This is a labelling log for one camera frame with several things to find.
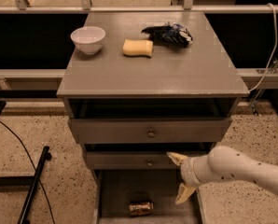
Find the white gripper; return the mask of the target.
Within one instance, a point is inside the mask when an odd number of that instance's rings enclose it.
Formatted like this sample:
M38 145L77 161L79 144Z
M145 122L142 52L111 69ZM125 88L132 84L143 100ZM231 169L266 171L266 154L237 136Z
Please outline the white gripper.
M176 166L181 166L181 176L185 183L178 188L175 203L185 203L196 191L195 187L206 184L210 181L211 170L208 163L208 156L188 157L175 152L167 152L167 156Z

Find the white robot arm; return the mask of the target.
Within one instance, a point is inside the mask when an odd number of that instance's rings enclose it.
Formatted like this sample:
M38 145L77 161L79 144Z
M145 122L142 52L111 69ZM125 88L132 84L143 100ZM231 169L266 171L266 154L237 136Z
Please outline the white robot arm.
M176 204L184 203L197 187L212 182L246 181L278 196L278 166L253 160L232 147L214 147L199 157L175 152L168 152L167 156L180 168L184 180L179 185Z

